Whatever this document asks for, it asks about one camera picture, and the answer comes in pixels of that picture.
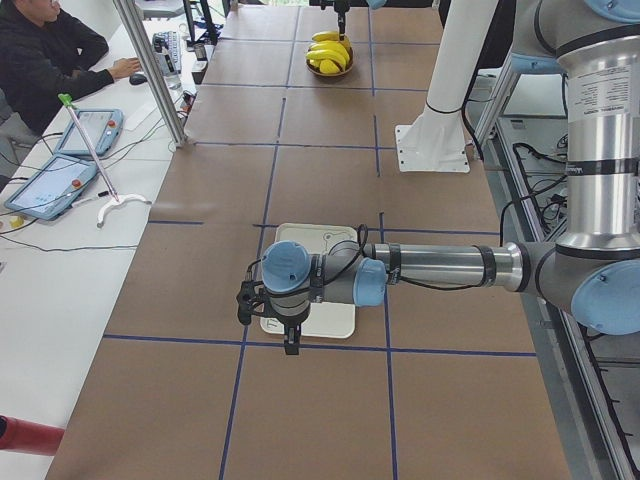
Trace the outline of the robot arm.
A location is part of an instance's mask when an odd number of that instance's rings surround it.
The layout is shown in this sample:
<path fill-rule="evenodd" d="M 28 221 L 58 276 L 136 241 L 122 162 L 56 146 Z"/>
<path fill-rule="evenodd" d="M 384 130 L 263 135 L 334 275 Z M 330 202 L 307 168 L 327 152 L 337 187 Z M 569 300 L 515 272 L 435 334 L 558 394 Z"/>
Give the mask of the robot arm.
<path fill-rule="evenodd" d="M 310 6 L 318 6 L 322 10 L 331 8 L 337 15 L 338 38 L 344 40 L 346 38 L 346 14 L 351 7 L 367 7 L 371 9 L 379 9 L 383 7 L 389 8 L 426 8 L 438 7 L 438 1 L 427 0 L 310 0 Z"/>
<path fill-rule="evenodd" d="M 509 58 L 527 73 L 568 77 L 567 227 L 551 242 L 489 246 L 369 244 L 326 254 L 279 241 L 246 277 L 238 317 L 274 318 L 299 350 L 313 303 L 377 306 L 390 285 L 435 290 L 501 286 L 537 296 L 609 335 L 639 329 L 639 5 L 519 1 Z"/>

